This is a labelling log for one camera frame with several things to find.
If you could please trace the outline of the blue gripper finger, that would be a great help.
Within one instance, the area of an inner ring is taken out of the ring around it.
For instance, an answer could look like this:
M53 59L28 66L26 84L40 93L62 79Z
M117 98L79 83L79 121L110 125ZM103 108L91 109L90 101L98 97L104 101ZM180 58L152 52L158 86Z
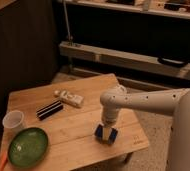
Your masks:
M118 131L114 128L112 128L110 136L109 136L109 141L114 142L116 137L117 137Z
M103 137L103 126L101 124L99 124L95 130L94 135L98 138L102 138Z

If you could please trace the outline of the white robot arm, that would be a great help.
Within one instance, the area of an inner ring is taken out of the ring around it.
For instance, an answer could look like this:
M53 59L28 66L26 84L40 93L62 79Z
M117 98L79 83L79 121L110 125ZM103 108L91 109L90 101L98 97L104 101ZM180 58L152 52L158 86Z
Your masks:
M102 125L95 130L101 141L114 142L118 131L113 128L122 108L173 114L173 131L169 144L166 171L190 171L190 88L128 93L122 85L100 96Z

